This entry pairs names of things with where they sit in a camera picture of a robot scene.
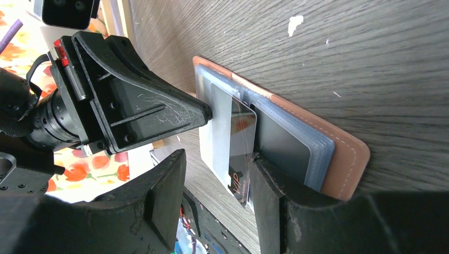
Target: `floral fabric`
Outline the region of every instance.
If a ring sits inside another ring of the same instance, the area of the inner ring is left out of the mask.
[[[19,16],[17,0],[0,1],[0,37],[2,37]],[[88,28],[92,32],[107,37],[106,26],[101,10],[98,19],[92,19]],[[0,55],[0,67],[25,78],[34,60],[48,51],[44,43],[33,39],[35,31],[23,26]],[[42,97],[48,96],[56,89],[50,73],[50,64],[42,64],[33,75],[32,81],[43,90]],[[95,188],[98,185],[119,184],[129,181],[127,153],[107,156],[104,152],[89,158],[83,158],[81,151],[63,149],[55,152],[55,164],[66,168],[61,176],[53,176],[49,181],[48,191],[63,189]]]

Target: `white paint chip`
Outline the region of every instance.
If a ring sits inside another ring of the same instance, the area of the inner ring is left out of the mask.
[[[304,16],[298,15],[290,18],[289,22],[289,37],[293,36],[293,32],[296,30],[296,27],[304,22]]]

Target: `stitching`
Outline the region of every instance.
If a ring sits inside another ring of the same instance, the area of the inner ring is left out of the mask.
[[[352,148],[350,145],[348,145],[345,141],[341,140],[339,137],[337,137],[337,136],[335,136],[335,135],[333,135],[333,134],[330,134],[328,131],[324,130],[324,129],[321,128],[321,127],[318,127],[316,124],[313,124],[313,123],[309,122],[309,120],[303,118],[302,116],[300,116],[300,115],[298,115],[298,114],[296,114],[296,113],[294,113],[294,112],[288,110],[287,108],[285,108],[285,107],[279,105],[279,104],[276,103],[276,102],[275,102],[274,104],[276,104],[277,106],[279,106],[279,107],[283,108],[284,110],[288,111],[290,114],[293,114],[293,115],[299,117],[299,118],[302,119],[303,121],[308,122],[309,124],[313,125],[315,128],[318,128],[318,129],[320,129],[320,130],[326,132],[328,135],[334,137],[335,139],[337,139],[337,140],[340,141],[342,144],[344,144],[345,146],[349,147],[349,148],[352,150],[352,152],[354,153],[354,159],[353,159],[353,161],[352,161],[351,167],[349,168],[349,172],[348,172],[348,174],[346,175],[346,179],[345,179],[345,181],[343,182],[343,186],[342,186],[342,188],[340,189],[340,193],[338,194],[338,198],[340,198],[340,197],[342,196],[343,190],[344,190],[345,187],[346,187],[346,184],[347,184],[347,182],[348,182],[348,179],[349,179],[349,177],[351,176],[351,173],[352,173],[352,171],[353,171],[353,169],[354,169],[354,164],[355,164],[355,161],[357,160],[357,151],[356,151],[354,148]]]

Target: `gray wood grain surface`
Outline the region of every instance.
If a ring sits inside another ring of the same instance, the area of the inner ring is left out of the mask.
[[[138,52],[171,84],[194,92],[192,57],[203,56],[366,142],[358,191],[449,189],[447,1],[131,3]],[[304,23],[289,37],[297,15]],[[254,216],[220,190],[197,130],[180,138],[186,186],[257,253]]]

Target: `wooden table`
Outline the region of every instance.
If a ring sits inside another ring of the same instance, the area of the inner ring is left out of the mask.
[[[366,142],[371,161],[357,191],[449,189],[447,1],[131,5],[138,52],[171,84],[195,92],[192,57],[203,56]],[[289,37],[289,19],[298,15],[304,22]],[[197,130],[179,138],[185,185],[258,253],[254,215],[201,161]]]

